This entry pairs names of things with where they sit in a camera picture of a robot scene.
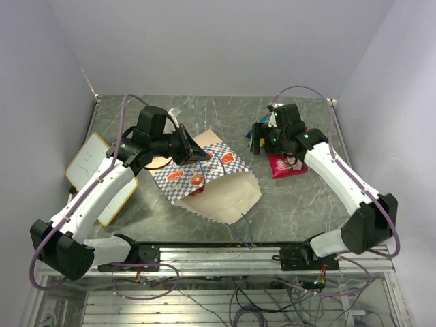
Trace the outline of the small red snack packet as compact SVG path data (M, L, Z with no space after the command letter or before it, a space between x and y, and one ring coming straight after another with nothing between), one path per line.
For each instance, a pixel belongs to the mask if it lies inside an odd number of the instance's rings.
M204 188L205 188L205 186L203 185L199 189L191 192L189 195L190 196L195 196L195 195L201 194L204 191Z

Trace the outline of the blue checkered paper bag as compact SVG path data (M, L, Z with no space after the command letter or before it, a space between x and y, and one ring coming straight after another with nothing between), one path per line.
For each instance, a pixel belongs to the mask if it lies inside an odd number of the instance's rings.
M151 176L174 206L184 208L213 223L226 225L249 249L254 237L247 213L261 198L258 179L251 168L217 134L207 130L194 138L211 159L186 166L164 159L152 161ZM201 194L189 194L201 186Z

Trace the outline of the red chips bag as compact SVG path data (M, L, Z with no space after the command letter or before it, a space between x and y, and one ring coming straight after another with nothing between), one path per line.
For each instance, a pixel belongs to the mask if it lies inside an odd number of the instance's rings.
M298 145L291 137L289 144L289 153L280 155L266 154L272 169L273 179L304 174L309 171L307 165L294 156L294 151L298 150Z

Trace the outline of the blue snack bag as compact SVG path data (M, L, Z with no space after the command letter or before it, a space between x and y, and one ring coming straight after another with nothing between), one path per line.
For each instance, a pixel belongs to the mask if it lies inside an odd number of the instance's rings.
M269 121L270 121L270 117L271 117L271 113L266 114L265 116L263 116L258 123L261 123L262 125L266 125L268 126ZM247 139L251 139L253 134L253 127L245 134L245 137Z

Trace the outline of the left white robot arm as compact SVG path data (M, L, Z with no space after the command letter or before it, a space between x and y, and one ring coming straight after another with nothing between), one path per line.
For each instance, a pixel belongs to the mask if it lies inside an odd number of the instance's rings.
M40 261L66 279L80 279L91 267L105 264L132 270L140 261L140 245L117 234L89 240L87 235L112 199L156 157L171 159L178 166L208 161L209 154L166 110L146 106L137 123L122 129L107 150L97 172L72 201L49 221L38 219L30 229L35 249L29 276L35 277Z

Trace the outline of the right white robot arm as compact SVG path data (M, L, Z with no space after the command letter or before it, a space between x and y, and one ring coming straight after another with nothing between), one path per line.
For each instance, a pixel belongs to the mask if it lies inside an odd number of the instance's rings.
M301 264L310 270L336 253L361 254L393 238L394 255L401 248L395 228L398 201L391 194L380 194L364 182L337 154L331 141L317 128L309 129L297 105L270 106L268 122L252 125L250 151L272 155L289 154L316 172L342 201L350 218L345 224L309 240L300 253Z

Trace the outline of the small whiteboard yellow frame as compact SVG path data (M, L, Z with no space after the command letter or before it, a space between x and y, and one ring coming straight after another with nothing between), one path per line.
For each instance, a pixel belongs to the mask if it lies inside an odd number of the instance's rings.
M65 171L66 178L76 192L79 192L97 172L109 148L98 133L93 132L90 134ZM133 178L117 193L98 217L98 221L102 226L111 224L137 187L138 179Z

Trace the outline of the aluminium frame rail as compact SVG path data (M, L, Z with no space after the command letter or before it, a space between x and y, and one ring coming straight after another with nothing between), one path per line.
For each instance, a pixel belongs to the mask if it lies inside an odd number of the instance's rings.
M144 272L148 276L174 276L179 272L182 276L236 276L236 275L286 275L292 273L314 274L319 271L282 271L280 263L273 260L279 254L280 247L224 247L224 248L170 248L159 247L161 261L157 272ZM392 260L382 258L372 253L355 255L348 253L345 259L337 257L339 269L327 271L332 274L340 273L393 273L395 271ZM123 276L133 272L99 272L97 266L91 267L85 275L100 276L112 274Z

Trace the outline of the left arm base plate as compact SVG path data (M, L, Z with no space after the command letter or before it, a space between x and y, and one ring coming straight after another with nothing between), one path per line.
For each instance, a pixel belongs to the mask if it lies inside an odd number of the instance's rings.
M97 267L99 272L157 272L161 261L161 251L157 245L146 245L140 243L138 248L129 254L124 264L139 264L139 266L114 266L111 264L104 264Z

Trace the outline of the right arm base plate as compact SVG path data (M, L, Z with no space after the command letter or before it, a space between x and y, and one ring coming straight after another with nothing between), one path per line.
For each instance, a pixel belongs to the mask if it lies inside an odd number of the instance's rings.
M282 271L334 271L339 269L336 255L317 257L305 243L290 243L281 247L273 260L280 263Z

